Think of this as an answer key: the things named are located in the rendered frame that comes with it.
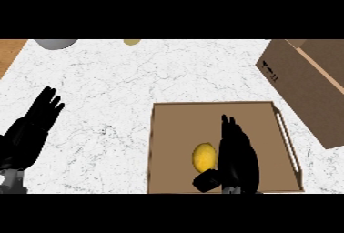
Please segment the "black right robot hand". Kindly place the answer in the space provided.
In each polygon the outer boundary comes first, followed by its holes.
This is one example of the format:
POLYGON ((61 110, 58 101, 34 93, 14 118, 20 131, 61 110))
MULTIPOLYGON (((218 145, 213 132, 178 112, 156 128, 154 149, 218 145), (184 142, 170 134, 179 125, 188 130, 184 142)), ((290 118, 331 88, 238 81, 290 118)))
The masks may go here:
POLYGON ((218 169, 209 169, 194 179, 194 187, 209 192, 218 187, 240 187, 241 194, 256 194, 260 185, 260 166, 249 136, 232 116, 222 115, 222 139, 218 169))

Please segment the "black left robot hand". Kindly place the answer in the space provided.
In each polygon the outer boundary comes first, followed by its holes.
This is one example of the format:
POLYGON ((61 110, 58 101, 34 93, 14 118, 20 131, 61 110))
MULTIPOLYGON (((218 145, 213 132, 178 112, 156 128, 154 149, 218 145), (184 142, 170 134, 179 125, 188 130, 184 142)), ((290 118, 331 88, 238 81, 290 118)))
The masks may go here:
POLYGON ((57 89, 46 86, 26 116, 0 135, 0 170, 26 170, 34 165, 64 107, 57 89))

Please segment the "yellow lemon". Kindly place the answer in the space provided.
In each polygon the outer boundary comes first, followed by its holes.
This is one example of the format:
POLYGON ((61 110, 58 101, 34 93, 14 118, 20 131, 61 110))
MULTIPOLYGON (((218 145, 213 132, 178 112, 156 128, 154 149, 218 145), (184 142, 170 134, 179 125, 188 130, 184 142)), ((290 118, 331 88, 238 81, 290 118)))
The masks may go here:
POLYGON ((192 165, 200 173, 215 169, 218 164, 218 151, 210 143, 201 143, 192 153, 192 165))

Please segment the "brown wooden tray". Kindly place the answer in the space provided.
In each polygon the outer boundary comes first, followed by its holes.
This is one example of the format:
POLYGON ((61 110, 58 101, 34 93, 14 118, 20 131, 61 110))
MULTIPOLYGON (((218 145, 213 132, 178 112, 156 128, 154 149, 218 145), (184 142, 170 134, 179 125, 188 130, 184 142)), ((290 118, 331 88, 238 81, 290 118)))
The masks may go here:
POLYGON ((262 193, 302 192, 303 172, 280 109, 271 101, 156 103, 151 121, 148 192, 197 194, 192 152, 219 145, 222 118, 234 117, 260 163, 262 193))

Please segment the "brown cardboard box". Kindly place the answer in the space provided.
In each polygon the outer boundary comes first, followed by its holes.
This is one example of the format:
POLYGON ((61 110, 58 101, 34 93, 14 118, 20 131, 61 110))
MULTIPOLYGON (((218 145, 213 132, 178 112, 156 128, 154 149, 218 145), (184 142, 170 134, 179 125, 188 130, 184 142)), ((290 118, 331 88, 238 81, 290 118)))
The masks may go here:
POLYGON ((344 39, 274 39, 257 68, 322 146, 344 146, 344 39))

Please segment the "brown wooden board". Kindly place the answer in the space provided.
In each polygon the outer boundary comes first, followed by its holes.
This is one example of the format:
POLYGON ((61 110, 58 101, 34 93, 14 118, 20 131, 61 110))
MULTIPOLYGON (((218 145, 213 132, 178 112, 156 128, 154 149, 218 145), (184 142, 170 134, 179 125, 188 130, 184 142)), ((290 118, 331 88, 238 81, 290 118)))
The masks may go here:
POLYGON ((26 43, 26 39, 0 39, 0 79, 3 78, 8 68, 23 51, 26 43))

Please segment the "grey round bowl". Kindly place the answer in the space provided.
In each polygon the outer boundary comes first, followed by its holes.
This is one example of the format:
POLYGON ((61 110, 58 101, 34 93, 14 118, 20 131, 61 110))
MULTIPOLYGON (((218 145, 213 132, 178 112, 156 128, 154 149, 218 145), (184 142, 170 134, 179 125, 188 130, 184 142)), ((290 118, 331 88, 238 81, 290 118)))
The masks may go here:
POLYGON ((37 44, 49 50, 58 50, 70 47, 77 40, 76 39, 37 39, 37 44))

